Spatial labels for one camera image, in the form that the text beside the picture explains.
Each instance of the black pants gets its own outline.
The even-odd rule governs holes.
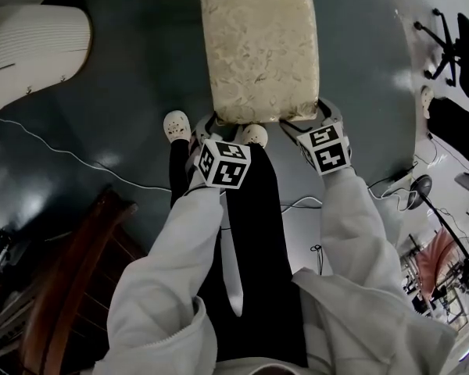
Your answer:
[[[469,112],[449,98],[433,98],[428,129],[469,161]]]
[[[188,189],[184,143],[172,143],[172,203]],[[292,283],[276,174],[260,145],[250,145],[252,164],[238,190],[228,190],[227,210],[243,287],[243,314],[231,309],[223,279],[220,232],[213,265],[199,296],[217,336],[217,361],[267,357],[307,367],[299,287]]]

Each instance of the white foam block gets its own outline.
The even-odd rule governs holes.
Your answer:
[[[202,0],[213,106],[228,123],[316,118],[313,0]]]

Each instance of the office chair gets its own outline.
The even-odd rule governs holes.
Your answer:
[[[459,35],[455,43],[452,42],[452,37],[446,24],[445,16],[438,9],[432,10],[436,16],[441,16],[443,23],[443,30],[445,32],[445,41],[443,41],[438,35],[434,34],[430,29],[422,25],[420,22],[414,23],[415,29],[423,30],[431,38],[433,38],[438,45],[443,48],[442,61],[439,63],[438,68],[434,73],[425,70],[424,75],[426,78],[434,80],[442,73],[445,67],[450,64],[450,71],[452,73],[452,79],[447,79],[446,83],[449,86],[456,86],[456,64],[460,66],[460,86],[464,93],[469,97],[469,19],[462,13],[457,16],[459,24]]]

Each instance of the dark blue floor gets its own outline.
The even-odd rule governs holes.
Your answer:
[[[163,117],[182,109],[195,123],[212,111],[199,0],[86,3],[94,29],[86,66],[66,83],[5,107],[0,117],[20,121],[54,147],[100,162],[129,180],[168,187]],[[410,58],[394,1],[314,4],[320,95],[342,111],[358,174],[371,183],[409,168],[414,97],[396,82],[410,73]],[[277,125],[268,130],[267,152],[281,198],[320,197],[321,180],[297,147]],[[169,194],[122,184],[0,123],[0,227],[58,234],[70,229],[108,184],[138,203],[125,227],[149,248],[169,212]],[[308,231],[299,229],[303,235]]]

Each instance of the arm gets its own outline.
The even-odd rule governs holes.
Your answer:
[[[353,168],[323,179],[321,241],[334,274],[406,301],[398,254],[386,240],[384,224],[363,179]]]
[[[149,255],[130,264],[116,287],[106,358],[167,339],[192,323],[193,298],[212,266],[222,215],[219,189],[177,200]]]

